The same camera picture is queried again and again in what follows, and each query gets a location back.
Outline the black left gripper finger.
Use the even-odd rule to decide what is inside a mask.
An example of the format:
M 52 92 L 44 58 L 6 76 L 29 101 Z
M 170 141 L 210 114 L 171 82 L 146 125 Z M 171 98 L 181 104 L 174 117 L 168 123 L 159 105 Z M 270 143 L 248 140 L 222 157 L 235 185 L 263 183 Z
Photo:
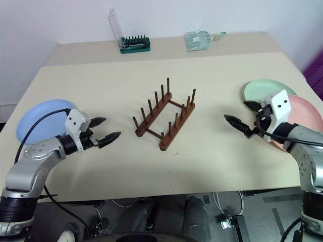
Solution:
M 113 132 L 113 133 L 106 135 L 103 139 L 97 140 L 97 142 L 98 142 L 97 148 L 101 149 L 101 148 L 111 144 L 120 136 L 120 134 L 121 134 L 121 132 Z
M 95 117 L 95 118 L 92 118 L 91 121 L 90 121 L 89 127 L 90 128 L 94 128 L 94 127 L 100 125 L 105 120 L 106 120 L 105 117 Z

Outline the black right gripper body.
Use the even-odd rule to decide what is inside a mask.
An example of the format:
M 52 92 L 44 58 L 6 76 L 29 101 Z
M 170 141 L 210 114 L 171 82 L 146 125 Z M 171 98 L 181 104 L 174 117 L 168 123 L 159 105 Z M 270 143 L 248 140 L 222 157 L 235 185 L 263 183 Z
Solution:
M 264 134 L 260 131 L 260 127 L 264 130 L 267 131 L 272 119 L 270 115 L 273 114 L 271 106 L 268 104 L 265 107 L 262 107 L 262 111 L 256 112 L 256 118 L 255 118 L 255 126 L 258 130 L 258 136 L 264 137 Z

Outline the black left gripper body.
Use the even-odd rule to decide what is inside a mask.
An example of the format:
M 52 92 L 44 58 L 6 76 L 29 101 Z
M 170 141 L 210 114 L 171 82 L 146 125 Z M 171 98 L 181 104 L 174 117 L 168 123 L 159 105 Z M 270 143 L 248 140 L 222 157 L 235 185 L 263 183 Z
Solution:
M 83 150 L 87 150 L 91 147 L 97 147 L 98 141 L 92 137 L 93 132 L 90 128 L 93 128 L 96 126 L 95 124 L 96 118 L 92 118 L 87 129 L 80 134 L 80 141 L 81 145 L 83 147 Z

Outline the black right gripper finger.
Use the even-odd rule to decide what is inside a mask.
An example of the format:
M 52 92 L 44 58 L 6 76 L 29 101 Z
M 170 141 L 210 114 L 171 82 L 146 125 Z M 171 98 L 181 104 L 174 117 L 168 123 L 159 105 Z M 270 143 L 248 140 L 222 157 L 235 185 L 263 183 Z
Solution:
M 262 111 L 262 106 L 259 102 L 257 101 L 251 101 L 251 100 L 247 100 L 243 102 L 250 110 L 254 111 L 254 112 L 260 112 Z
M 239 118 L 228 114 L 224 114 L 224 118 L 232 127 L 242 132 L 245 137 L 250 138 L 253 135 L 253 131 L 250 127 L 243 123 Z

